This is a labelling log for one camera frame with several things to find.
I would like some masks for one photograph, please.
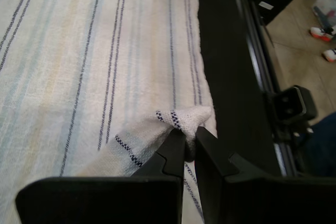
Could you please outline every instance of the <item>white cloth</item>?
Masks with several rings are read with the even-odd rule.
[[[209,107],[216,135],[198,0],[0,0],[0,10],[0,223],[19,223],[25,185],[75,176],[157,110]],[[189,164],[183,212],[196,214],[184,223],[202,221],[194,176]]]
[[[131,176],[150,159],[173,128],[181,130],[186,135],[186,159],[193,160],[195,132],[210,115],[211,108],[205,106],[148,114],[138,121],[125,125],[124,129],[109,141],[98,157],[78,176]],[[182,209],[183,223],[202,223],[203,214],[193,163],[185,163]]]

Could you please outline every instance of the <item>tile floor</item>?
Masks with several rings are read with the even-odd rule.
[[[320,121],[336,109],[336,63],[321,57],[336,48],[312,38],[308,29],[320,24],[311,10],[315,0],[294,0],[268,26],[277,59],[273,59],[281,88],[300,85],[309,89],[318,109]]]

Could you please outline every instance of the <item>striped towel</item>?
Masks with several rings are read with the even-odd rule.
[[[210,107],[216,135],[197,10],[198,0],[0,0],[0,223],[19,223],[25,185],[87,170],[156,111]],[[183,222],[202,223],[185,170]]]

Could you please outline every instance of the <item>white sneaker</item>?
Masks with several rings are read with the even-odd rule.
[[[333,35],[331,34],[331,32],[327,32],[326,30],[322,29],[322,28],[318,28],[318,27],[311,27],[309,30],[309,33],[311,34],[311,36],[313,36],[314,38],[318,38],[318,39],[322,39],[324,41],[331,41]]]
[[[325,57],[328,62],[333,62],[336,60],[336,49],[324,51],[322,56]]]

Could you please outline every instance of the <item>orange shoe sole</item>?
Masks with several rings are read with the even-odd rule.
[[[313,36],[316,39],[322,39],[325,42],[330,42],[331,41],[331,38],[328,38],[326,36],[318,36],[316,34],[312,34],[310,31],[309,31],[309,33],[310,33],[311,36]]]
[[[322,57],[328,62],[334,62],[334,60],[328,59],[328,57],[326,57],[323,53],[322,53]]]

